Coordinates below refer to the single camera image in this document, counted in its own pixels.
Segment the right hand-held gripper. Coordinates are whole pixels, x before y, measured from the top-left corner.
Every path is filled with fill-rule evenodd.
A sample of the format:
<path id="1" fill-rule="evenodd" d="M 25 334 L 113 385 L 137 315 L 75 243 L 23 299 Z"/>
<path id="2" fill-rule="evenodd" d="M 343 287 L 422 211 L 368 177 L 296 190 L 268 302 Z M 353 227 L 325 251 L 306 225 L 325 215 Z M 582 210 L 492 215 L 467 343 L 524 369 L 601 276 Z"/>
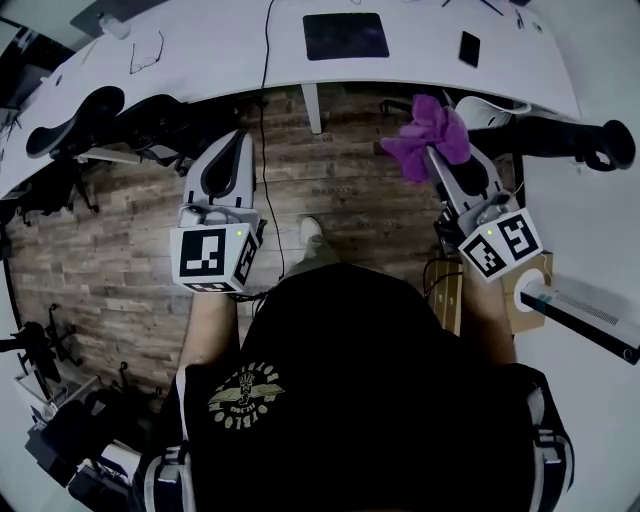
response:
<path id="1" fill-rule="evenodd" d="M 460 255 L 487 282 L 542 252 L 529 211 L 519 206 L 512 193 L 500 192 L 497 169 L 478 148 L 472 148 L 469 160 L 453 165 L 451 171 L 437 149 L 428 146 L 425 165 L 449 211 L 436 222 L 444 252 Z"/>

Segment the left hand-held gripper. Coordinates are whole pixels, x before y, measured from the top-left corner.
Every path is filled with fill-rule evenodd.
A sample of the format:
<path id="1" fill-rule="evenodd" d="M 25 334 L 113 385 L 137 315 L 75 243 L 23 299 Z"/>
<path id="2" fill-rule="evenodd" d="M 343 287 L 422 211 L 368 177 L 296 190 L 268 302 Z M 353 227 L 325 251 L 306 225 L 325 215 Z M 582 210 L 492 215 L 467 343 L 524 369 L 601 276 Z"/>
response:
<path id="1" fill-rule="evenodd" d="M 259 212 L 247 209 L 255 190 L 255 147 L 247 131 L 229 132 L 192 164 L 179 223 L 170 232 L 175 284 L 193 293 L 245 292 L 264 230 Z"/>

